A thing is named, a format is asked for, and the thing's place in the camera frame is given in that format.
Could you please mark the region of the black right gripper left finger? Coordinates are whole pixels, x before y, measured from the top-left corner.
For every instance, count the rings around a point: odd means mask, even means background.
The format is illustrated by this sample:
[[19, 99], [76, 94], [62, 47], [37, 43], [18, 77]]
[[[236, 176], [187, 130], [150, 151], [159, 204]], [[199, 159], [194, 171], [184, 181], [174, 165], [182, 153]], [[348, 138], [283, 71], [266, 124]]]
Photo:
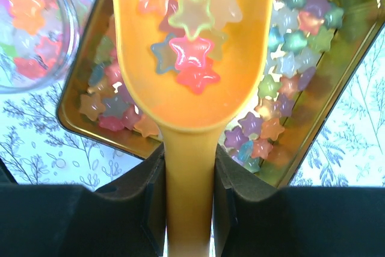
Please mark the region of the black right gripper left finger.
[[2, 256], [162, 256], [164, 147], [96, 191], [19, 185], [1, 168]]

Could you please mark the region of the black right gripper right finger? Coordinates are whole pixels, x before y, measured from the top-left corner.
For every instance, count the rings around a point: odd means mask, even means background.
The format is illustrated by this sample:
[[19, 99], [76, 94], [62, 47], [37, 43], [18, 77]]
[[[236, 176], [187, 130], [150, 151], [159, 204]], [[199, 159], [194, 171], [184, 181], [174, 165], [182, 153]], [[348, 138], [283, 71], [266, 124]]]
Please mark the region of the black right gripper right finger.
[[217, 256], [383, 256], [384, 190], [274, 188], [217, 147]]

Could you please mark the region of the yellow plastic scoop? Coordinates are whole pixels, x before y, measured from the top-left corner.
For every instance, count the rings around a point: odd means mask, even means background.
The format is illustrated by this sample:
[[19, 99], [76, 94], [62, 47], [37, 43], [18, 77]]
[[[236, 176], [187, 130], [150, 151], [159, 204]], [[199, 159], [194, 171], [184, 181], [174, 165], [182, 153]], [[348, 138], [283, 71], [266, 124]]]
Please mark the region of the yellow plastic scoop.
[[163, 136], [169, 256], [208, 256], [217, 143], [255, 91], [273, 0], [113, 0], [126, 87]]

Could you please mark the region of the clear plastic jar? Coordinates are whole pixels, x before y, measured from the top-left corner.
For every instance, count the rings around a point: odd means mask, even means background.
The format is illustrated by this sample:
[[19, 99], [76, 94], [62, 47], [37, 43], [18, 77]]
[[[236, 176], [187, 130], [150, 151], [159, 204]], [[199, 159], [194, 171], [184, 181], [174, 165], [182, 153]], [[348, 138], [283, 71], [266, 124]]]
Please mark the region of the clear plastic jar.
[[80, 30], [72, 0], [1, 0], [1, 94], [65, 78]]

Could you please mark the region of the square tin of star candies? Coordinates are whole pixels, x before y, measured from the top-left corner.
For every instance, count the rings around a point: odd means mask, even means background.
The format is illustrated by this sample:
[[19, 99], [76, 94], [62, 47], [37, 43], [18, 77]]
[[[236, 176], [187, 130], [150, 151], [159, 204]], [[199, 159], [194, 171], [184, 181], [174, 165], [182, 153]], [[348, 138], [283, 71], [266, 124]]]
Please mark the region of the square tin of star candies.
[[384, 186], [384, 0], [333, 1], [342, 27], [257, 168], [276, 187]]

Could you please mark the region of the floral patterned table mat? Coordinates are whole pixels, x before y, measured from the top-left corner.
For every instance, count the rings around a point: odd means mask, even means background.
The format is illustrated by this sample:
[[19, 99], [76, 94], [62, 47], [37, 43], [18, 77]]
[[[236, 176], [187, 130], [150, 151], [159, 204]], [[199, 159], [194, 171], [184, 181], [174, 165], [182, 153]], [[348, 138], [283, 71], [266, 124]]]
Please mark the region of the floral patterned table mat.
[[[62, 81], [1, 96], [1, 156], [22, 184], [84, 184], [95, 190], [138, 163], [61, 128]], [[380, 34], [292, 180], [294, 186], [384, 185], [384, 35]]]

